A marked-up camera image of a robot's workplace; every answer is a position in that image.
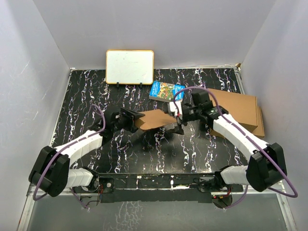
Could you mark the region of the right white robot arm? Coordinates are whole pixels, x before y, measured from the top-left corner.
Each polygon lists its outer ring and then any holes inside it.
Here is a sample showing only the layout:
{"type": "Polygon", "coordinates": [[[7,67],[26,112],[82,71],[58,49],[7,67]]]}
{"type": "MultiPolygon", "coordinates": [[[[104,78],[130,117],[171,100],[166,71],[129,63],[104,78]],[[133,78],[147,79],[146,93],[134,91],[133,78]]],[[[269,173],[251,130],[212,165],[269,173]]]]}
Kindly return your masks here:
{"type": "Polygon", "coordinates": [[[246,166],[226,166],[215,172],[211,184],[220,191],[241,184],[262,192],[283,180],[287,172],[282,147],[253,135],[209,96],[209,92],[194,91],[193,104],[171,101],[167,112],[177,120],[171,132],[183,134],[183,126],[199,120],[230,141],[247,159],[246,166]]]}

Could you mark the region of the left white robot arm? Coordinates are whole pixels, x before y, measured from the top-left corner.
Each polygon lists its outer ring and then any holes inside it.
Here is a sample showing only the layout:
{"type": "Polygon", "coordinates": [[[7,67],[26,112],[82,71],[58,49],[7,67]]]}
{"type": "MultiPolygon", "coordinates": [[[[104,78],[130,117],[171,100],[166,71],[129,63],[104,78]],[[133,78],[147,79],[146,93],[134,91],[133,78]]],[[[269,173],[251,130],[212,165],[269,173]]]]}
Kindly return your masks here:
{"type": "Polygon", "coordinates": [[[51,197],[58,196],[66,188],[84,187],[89,192],[96,191],[99,174],[87,167],[72,169],[71,166],[109,142],[115,132],[136,132],[137,119],[145,115],[118,106],[109,106],[105,111],[97,105],[93,107],[99,118],[83,135],[58,147],[41,149],[28,177],[36,190],[41,189],[51,197]]]}

